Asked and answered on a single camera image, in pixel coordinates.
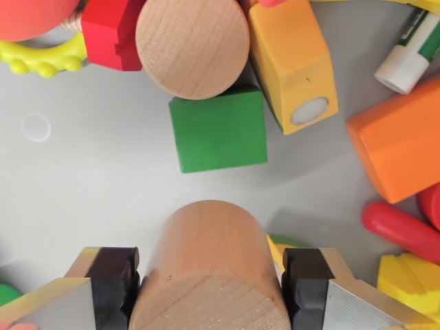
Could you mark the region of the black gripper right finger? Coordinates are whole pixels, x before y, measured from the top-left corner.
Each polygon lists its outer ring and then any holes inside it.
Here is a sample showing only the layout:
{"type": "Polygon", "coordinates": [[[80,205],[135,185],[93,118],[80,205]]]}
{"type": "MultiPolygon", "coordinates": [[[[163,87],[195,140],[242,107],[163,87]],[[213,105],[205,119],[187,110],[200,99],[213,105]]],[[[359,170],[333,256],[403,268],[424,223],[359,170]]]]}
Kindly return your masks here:
{"type": "Polygon", "coordinates": [[[341,253],[287,248],[281,277],[292,329],[436,329],[437,323],[354,277],[341,253]]]}

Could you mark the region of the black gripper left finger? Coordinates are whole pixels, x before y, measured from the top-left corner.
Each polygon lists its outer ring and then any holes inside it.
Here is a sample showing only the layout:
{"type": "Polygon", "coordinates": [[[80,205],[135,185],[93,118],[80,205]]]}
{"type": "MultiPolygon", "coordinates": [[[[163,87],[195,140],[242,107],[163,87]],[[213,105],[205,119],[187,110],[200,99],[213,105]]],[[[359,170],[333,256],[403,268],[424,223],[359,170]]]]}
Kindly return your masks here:
{"type": "Polygon", "coordinates": [[[136,247],[85,247],[67,273],[1,306],[2,329],[128,329],[140,288],[136,247]]]}

